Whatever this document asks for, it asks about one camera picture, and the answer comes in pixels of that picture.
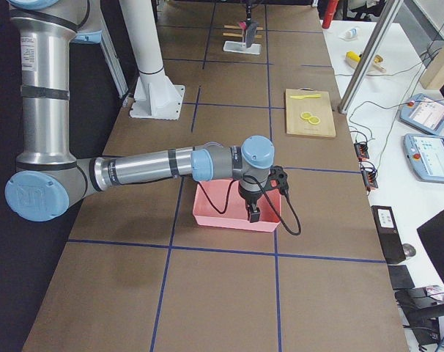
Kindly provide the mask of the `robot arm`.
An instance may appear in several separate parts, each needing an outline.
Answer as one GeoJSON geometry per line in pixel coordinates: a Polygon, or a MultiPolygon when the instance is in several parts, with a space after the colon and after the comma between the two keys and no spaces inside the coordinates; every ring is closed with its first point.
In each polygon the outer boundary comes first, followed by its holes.
{"type": "Polygon", "coordinates": [[[10,209],[29,221],[50,221],[77,202],[114,186],[192,177],[197,182],[238,182],[249,222],[260,220],[257,205],[275,176],[274,146],[263,136],[242,145],[217,143],[156,153],[101,155],[117,110],[101,99],[99,120],[90,107],[78,112],[70,102],[70,46],[88,45],[92,56],[108,66],[121,98],[126,78],[98,1],[10,1],[10,20],[20,34],[23,152],[4,195],[10,209]],[[75,119],[70,114],[78,112],[75,119]]]}
{"type": "Polygon", "coordinates": [[[263,4],[263,0],[239,0],[234,1],[234,3],[240,3],[245,8],[246,20],[251,21],[253,19],[253,10],[260,4],[263,4]]]}

